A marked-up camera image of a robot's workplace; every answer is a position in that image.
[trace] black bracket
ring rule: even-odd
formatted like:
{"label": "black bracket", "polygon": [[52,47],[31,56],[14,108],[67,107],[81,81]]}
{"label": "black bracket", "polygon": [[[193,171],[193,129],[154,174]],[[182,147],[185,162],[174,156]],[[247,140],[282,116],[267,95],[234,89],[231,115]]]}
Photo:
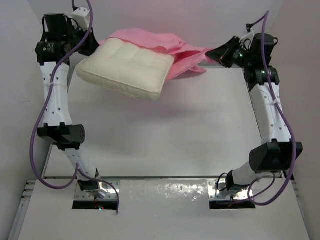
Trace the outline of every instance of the black bracket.
{"label": "black bracket", "polygon": [[86,138],[86,132],[83,125],[65,125],[39,127],[37,135],[47,142],[56,145],[60,150],[80,148]]}
{"label": "black bracket", "polygon": [[[268,142],[249,154],[251,169],[256,174],[276,173],[290,168],[292,161],[292,142]],[[301,142],[296,143],[296,159],[303,151]]]}

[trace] pink towel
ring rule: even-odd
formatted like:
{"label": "pink towel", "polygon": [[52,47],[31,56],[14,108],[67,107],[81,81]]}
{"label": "pink towel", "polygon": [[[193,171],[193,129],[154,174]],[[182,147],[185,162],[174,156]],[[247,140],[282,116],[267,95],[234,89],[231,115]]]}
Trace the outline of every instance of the pink towel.
{"label": "pink towel", "polygon": [[169,81],[186,72],[205,73],[207,70],[199,67],[203,60],[212,62],[205,53],[212,48],[191,46],[172,33],[154,34],[139,28],[118,30],[109,38],[121,39],[141,48],[150,49],[157,53],[169,54],[175,58],[170,73],[166,79]]}

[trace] fabric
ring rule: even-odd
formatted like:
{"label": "fabric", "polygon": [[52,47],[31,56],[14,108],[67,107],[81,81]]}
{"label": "fabric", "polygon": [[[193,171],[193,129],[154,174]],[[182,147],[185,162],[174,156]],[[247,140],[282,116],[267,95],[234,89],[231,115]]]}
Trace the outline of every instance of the fabric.
{"label": "fabric", "polygon": [[84,81],[138,99],[159,98],[174,57],[109,38],[75,67]]}
{"label": "fabric", "polygon": [[141,48],[173,56],[174,64],[167,76],[167,81],[174,79],[187,70],[205,73],[207,70],[199,67],[198,64],[202,61],[213,62],[205,55],[212,48],[191,46],[172,33],[154,34],[139,28],[129,28],[118,30],[109,38],[121,39],[126,43],[132,43]]}

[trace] white backdrop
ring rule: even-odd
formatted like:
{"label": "white backdrop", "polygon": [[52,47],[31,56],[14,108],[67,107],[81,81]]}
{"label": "white backdrop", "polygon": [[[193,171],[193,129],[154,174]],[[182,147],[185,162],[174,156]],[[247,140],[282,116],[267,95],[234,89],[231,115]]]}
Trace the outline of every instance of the white backdrop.
{"label": "white backdrop", "polygon": [[[28,0],[36,16],[71,14],[71,0]],[[217,47],[234,35],[242,36],[246,24],[270,10],[271,26],[283,0],[91,0],[98,40],[126,28],[154,33],[174,33],[189,44]],[[85,0],[75,0],[87,7]]]}
{"label": "white backdrop", "polygon": [[319,0],[287,0],[271,31],[279,38],[272,65],[280,77],[283,110],[303,144],[294,177],[312,240],[320,238],[320,191],[315,187],[320,183],[319,11]]}
{"label": "white backdrop", "polygon": [[[35,53],[41,23],[28,2],[1,0],[0,23],[0,240],[6,240],[26,180],[35,179],[29,141],[44,93]],[[48,147],[36,139],[39,167],[43,168]]]}

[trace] white zip tie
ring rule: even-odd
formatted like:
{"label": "white zip tie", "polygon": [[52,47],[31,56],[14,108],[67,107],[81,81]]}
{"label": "white zip tie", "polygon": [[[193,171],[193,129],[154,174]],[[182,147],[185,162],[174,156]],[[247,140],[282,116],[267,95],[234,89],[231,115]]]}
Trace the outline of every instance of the white zip tie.
{"label": "white zip tie", "polygon": [[54,87],[63,87],[63,88],[65,88],[65,89],[67,89],[67,87],[65,86],[65,85],[63,85],[63,84],[59,84],[59,83],[54,83],[54,82],[50,82],[50,83],[45,83],[45,84],[43,84],[44,86],[51,86],[51,85],[53,85]]}
{"label": "white zip tie", "polygon": [[278,99],[275,99],[274,101],[268,103],[267,105],[274,106],[276,104],[281,105],[281,102]]}

